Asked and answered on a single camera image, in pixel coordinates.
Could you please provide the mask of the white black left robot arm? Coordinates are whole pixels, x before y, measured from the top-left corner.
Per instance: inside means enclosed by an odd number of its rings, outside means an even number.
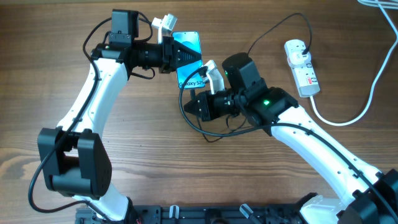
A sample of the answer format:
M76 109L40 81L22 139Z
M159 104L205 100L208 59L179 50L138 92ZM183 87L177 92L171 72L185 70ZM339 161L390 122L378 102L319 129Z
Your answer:
M147 21L139 11L112 12L105 40L86 53L90 72L73 106L55 128L42 129L37 138L37 174L43 175L46 187L87 205L103 223L142 221L131 199L112 184L112 166L102 142L119 92L136 67L170 73L201 59L200 53L172 37L175 16L148 21L150 31L158 35L154 44L139 38L139 23Z

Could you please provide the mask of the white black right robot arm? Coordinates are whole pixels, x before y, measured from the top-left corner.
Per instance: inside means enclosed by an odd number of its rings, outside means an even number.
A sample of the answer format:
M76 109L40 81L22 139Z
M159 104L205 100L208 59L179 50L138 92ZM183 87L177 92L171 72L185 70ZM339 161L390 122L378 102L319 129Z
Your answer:
M397 171L381 172L349 152L309 117L281 88L269 87L247 53L228 57L218 70L212 63L195 75L213 88L181 103L183 116L211 121L242 114L251 131L263 130L311 165L335 191L335 198L310 194L298 206L305 223L396 223ZM230 88L216 88L229 81Z

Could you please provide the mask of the teal screen smartphone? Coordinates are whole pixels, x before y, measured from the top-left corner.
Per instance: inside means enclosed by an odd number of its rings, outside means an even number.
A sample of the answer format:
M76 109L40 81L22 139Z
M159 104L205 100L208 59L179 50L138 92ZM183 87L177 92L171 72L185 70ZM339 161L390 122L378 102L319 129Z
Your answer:
M186 47L201 53L201 44L200 44L200 36L197 31L181 31L174 32L172 37L185 45ZM177 83L178 87L182 87L182 83L187 79L187 77L194 72L196 69L203 66L203 60L198 60L196 62L190 63L188 65L182 66L177 69ZM205 83L203 82L201 76L196 73L194 76L189 79L187 84L185 85L185 89L196 89L203 88Z

